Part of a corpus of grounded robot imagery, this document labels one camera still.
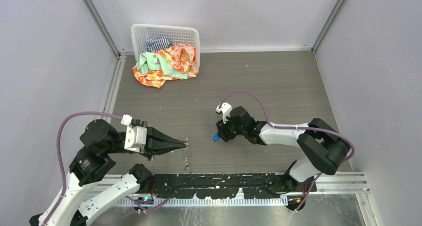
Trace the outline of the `blue key tag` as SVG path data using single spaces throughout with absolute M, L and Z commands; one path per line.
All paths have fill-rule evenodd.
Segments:
M 214 141 L 214 142 L 217 142 L 219 139 L 220 139 L 220 136 L 219 136 L 219 134 L 218 134 L 218 133 L 216 133 L 216 134 L 214 135 L 214 137 L 213 137 L 213 141 Z

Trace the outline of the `metal keyring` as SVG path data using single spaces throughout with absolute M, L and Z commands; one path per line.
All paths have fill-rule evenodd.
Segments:
M 187 139 L 187 138 L 185 138 L 184 139 L 184 145 L 186 146 L 186 147 L 188 147 L 188 146 L 190 146 L 191 144 L 190 144 L 190 142 L 189 142 L 189 140 Z

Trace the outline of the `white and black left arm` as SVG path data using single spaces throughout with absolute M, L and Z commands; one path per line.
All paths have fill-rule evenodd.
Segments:
M 126 126 L 124 132 L 118 132 L 103 119 L 93 120 L 86 126 L 80 136 L 84 146 L 71 162 L 64 186 L 44 213 L 30 218 L 30 225 L 89 226 L 120 199 L 152 189 L 153 174 L 143 164 L 137 163 L 116 184 L 85 202 L 88 193 L 116 164 L 110 154 L 137 153 L 152 161 L 155 155 L 189 145 L 129 115 L 122 117 L 121 124 Z

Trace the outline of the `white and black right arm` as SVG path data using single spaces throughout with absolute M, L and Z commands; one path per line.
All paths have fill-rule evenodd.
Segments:
M 222 116 L 216 123 L 215 139 L 228 142 L 243 136 L 252 144 L 288 145 L 303 151 L 305 157 L 294 161 L 281 177 L 282 186 L 289 191 L 297 191 L 319 173 L 334 175 L 352 150 L 350 143 L 319 118 L 299 125 L 275 124 L 255 120 L 244 107 L 227 103 L 215 112 Z

